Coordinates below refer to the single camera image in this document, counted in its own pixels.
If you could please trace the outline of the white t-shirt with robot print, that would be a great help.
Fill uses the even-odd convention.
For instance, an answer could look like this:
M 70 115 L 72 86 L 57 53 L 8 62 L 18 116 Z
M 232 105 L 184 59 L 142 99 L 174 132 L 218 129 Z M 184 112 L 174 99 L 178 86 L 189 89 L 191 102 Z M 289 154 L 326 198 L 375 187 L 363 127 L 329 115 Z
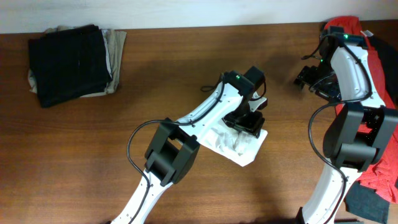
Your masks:
M 213 126 L 200 142 L 208 149 L 244 167 L 255 160 L 267 135 L 268 132 L 261 129 L 257 138 L 219 123 Z

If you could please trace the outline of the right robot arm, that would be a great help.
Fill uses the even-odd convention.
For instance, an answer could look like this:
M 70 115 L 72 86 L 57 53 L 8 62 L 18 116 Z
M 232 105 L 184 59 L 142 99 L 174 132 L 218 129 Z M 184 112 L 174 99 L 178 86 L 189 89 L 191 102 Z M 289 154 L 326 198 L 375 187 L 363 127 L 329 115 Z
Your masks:
M 368 48 L 364 36 L 327 27 L 315 49 L 319 65 L 303 67 L 294 80 L 328 101 L 312 114 L 309 128 L 322 110 L 342 107 L 324 135 L 323 150 L 314 149 L 325 166 L 296 223 L 334 223 L 349 188 L 381 159 L 397 126 L 397 110 L 386 107 L 374 85 Z

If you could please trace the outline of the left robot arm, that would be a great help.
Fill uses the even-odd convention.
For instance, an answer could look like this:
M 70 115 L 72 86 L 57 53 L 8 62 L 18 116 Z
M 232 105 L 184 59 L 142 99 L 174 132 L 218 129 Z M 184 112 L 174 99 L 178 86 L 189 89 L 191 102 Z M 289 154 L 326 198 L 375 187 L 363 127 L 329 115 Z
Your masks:
M 267 131 L 262 109 L 267 98 L 264 72 L 224 72 L 214 85 L 203 86 L 209 97 L 186 116 L 146 121 L 139 129 L 159 126 L 144 154 L 146 163 L 137 189 L 122 212 L 110 223 L 144 223 L 160 196 L 179 183 L 192 168 L 200 147 L 226 157 L 241 167 L 256 158 Z

